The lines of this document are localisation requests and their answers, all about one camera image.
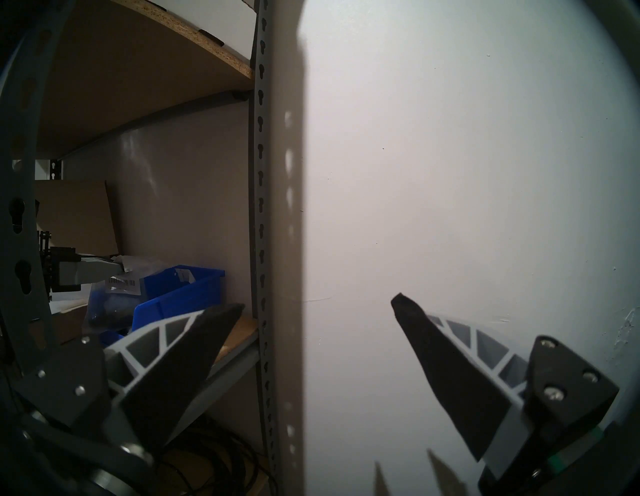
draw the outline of blue plastic bin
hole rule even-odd
[[[189,283],[181,280],[176,269],[189,270],[195,281]],[[134,310],[131,330],[140,329],[158,320],[219,305],[222,303],[220,278],[224,276],[224,270],[176,265],[145,277],[143,281],[149,300],[140,303]]]

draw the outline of black cable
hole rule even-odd
[[[211,490],[211,493],[216,495],[245,495],[246,492],[255,485],[259,472],[263,472],[271,480],[275,490],[275,496],[278,495],[279,487],[273,474],[260,464],[259,454],[246,440],[234,432],[221,427],[212,419],[205,419],[204,424],[206,426],[204,432],[188,429],[170,442],[165,448],[165,452],[170,449],[190,452],[205,458],[211,463],[214,474],[200,487],[193,488],[192,486],[188,486],[189,496],[198,496],[205,490]],[[231,461],[231,470],[229,470],[229,467],[222,461],[219,454],[204,443],[205,439],[209,439],[224,448]],[[246,484],[244,483],[246,469],[243,461],[245,458],[250,460],[253,465],[251,477]],[[182,474],[177,467],[167,462],[162,463],[170,466],[180,475],[183,481],[185,480],[184,474]]]
[[[193,489],[193,487],[191,487],[191,484],[189,484],[189,481],[178,467],[176,467],[173,463],[169,463],[168,461],[163,460],[160,460],[159,464],[166,465],[167,467],[174,469],[175,473],[180,476],[182,482],[184,482],[184,485],[187,487],[187,496],[196,496],[196,491]]]

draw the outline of screw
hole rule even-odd
[[[545,387],[545,396],[551,401],[562,401],[564,392],[555,386],[547,386]]]
[[[593,383],[596,383],[599,380],[598,374],[596,374],[593,371],[584,371],[584,373],[582,374],[582,377],[587,379],[589,382],[593,382]]]

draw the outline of metal shelving unit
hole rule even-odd
[[[147,7],[140,1],[128,3],[135,4],[138,8]],[[264,453],[269,460],[271,473],[282,488],[278,472],[279,452],[274,398],[268,245],[268,74],[271,67],[269,65],[272,30],[270,13],[273,11],[273,0],[269,2],[260,0],[257,3],[259,8],[257,8],[254,57],[252,57],[252,69],[255,70],[256,77],[255,88],[250,93],[248,129],[248,188],[252,303],[253,316],[258,322],[258,332],[245,339],[212,367],[205,385],[185,411],[172,437],[201,415],[251,367],[256,367]],[[2,216],[0,221],[2,238],[0,243],[3,247],[0,310],[3,330],[10,336],[13,346],[27,352],[23,356],[29,358],[19,364],[25,372],[33,370],[57,346],[35,232],[33,171],[38,150],[36,146],[38,130],[42,128],[40,117],[47,93],[47,78],[56,59],[56,49],[63,36],[65,23],[72,15],[75,4],[74,0],[67,0],[48,6],[22,39],[19,48],[7,64],[9,69],[0,79],[0,126],[6,131],[0,133],[0,190],[5,208],[8,208],[12,214]],[[247,89],[245,84],[240,86],[242,86],[238,88],[240,90]],[[192,111],[201,104],[207,107],[212,105],[211,102],[216,106],[232,101],[233,99],[220,100],[219,93],[204,97],[193,104],[181,103],[176,108]],[[160,106],[154,112],[156,111],[160,112],[160,117],[172,115],[172,110],[166,106]],[[133,118],[136,123],[139,123],[144,122],[147,116],[133,116]],[[115,129],[111,126],[107,131],[118,132],[127,125],[127,122],[118,123]],[[94,133],[89,138],[94,139],[100,134],[102,133],[97,135]],[[75,145],[82,145],[85,141],[78,141]],[[15,159],[20,159],[17,166],[14,166]],[[19,232],[15,228],[17,223],[20,225]],[[40,318],[43,324],[46,342],[44,349],[36,346],[35,340],[30,339],[27,331],[29,321],[36,317]]]

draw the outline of wooden shelf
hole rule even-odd
[[[37,158],[61,157],[176,105],[252,88],[247,64],[155,5],[77,0],[47,78]]]

